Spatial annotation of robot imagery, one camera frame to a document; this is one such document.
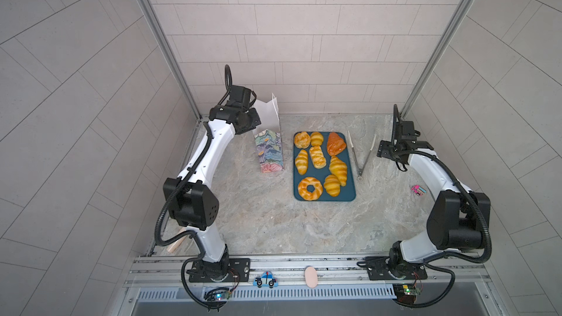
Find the floral paper gift bag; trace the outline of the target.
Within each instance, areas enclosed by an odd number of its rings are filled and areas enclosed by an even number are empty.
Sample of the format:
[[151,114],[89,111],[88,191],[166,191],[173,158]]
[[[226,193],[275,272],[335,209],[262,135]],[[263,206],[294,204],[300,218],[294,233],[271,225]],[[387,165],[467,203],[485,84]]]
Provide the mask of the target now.
[[261,120],[253,131],[262,174],[284,170],[282,138],[277,98],[272,94],[269,102],[257,100],[255,109]]

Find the metal tongs with white tips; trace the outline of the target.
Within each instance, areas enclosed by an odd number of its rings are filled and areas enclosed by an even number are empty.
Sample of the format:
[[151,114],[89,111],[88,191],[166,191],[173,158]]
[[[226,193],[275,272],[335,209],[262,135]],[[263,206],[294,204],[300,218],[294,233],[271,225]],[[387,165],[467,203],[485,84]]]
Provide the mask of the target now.
[[367,164],[368,164],[368,162],[369,162],[369,160],[370,160],[371,154],[373,153],[373,150],[374,150],[375,144],[376,144],[376,140],[377,140],[377,135],[374,134],[374,136],[373,136],[373,141],[372,141],[372,144],[371,144],[371,146],[370,146],[370,150],[369,150],[369,152],[367,153],[367,156],[366,156],[366,159],[365,159],[365,161],[364,161],[363,166],[360,167],[360,166],[359,166],[358,159],[357,159],[356,149],[355,149],[355,147],[354,147],[354,143],[353,143],[353,140],[352,140],[352,137],[351,137],[351,133],[348,132],[349,146],[350,146],[350,148],[351,148],[351,153],[352,153],[352,156],[353,156],[354,164],[355,164],[355,166],[356,166],[356,168],[357,168],[357,179],[358,179],[359,181],[361,181],[361,180],[363,179],[364,170],[365,170],[365,168],[367,167]]

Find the small bottom striped croissant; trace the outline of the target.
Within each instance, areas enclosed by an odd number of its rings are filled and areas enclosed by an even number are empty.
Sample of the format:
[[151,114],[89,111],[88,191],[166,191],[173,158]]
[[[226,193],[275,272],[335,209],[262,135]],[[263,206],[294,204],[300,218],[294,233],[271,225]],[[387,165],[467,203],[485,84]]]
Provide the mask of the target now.
[[323,187],[324,191],[333,198],[339,196],[341,193],[341,183],[334,174],[330,174],[325,178]]

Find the ring shaped donut bread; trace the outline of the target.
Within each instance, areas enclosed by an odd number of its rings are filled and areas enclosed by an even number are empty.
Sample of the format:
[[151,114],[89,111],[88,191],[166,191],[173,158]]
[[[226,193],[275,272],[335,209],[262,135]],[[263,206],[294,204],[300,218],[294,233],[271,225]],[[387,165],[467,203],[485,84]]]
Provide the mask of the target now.
[[322,183],[314,177],[306,177],[297,186],[298,194],[303,200],[318,200],[323,194]]

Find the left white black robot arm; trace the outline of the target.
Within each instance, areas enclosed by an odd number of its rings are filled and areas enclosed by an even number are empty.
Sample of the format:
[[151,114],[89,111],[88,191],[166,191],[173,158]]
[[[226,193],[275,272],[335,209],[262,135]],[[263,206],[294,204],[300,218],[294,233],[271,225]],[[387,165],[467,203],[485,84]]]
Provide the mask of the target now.
[[155,244],[166,247],[186,236],[199,248],[196,261],[201,274],[213,281],[229,275],[229,254],[215,220],[220,203],[212,192],[212,179],[224,151],[235,135],[261,124],[253,107],[254,91],[233,84],[231,68],[225,65],[226,92],[203,123],[206,134],[188,166],[176,178],[167,178],[162,190],[164,206],[155,225]]

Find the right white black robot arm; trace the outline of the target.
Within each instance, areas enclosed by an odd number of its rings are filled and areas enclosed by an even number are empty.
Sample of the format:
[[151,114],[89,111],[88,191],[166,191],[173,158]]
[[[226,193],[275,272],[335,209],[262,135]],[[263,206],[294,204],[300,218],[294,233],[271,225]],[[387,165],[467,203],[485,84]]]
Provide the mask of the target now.
[[393,108],[392,137],[382,140],[377,155],[390,159],[406,172],[413,168],[434,198],[426,228],[413,238],[397,241],[389,251],[386,268],[395,279],[411,275],[413,267],[444,257],[457,257],[470,263],[490,260],[493,246],[490,234],[489,197],[465,186],[420,135],[412,121],[402,119]]

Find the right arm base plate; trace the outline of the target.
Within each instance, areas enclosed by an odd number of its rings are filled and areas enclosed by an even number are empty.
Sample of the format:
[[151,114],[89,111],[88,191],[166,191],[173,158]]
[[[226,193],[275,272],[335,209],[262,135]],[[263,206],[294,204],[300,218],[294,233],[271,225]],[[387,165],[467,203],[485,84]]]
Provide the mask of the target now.
[[371,281],[427,279],[427,270],[424,265],[402,260],[394,262],[390,257],[366,257],[357,265],[367,269]]

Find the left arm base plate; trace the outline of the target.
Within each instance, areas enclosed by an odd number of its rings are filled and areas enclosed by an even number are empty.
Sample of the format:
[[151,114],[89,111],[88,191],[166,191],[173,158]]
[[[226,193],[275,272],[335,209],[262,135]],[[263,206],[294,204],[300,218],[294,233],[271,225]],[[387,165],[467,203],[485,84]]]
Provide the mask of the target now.
[[247,282],[250,264],[249,258],[230,258],[216,263],[201,260],[194,262],[186,273],[191,283]]

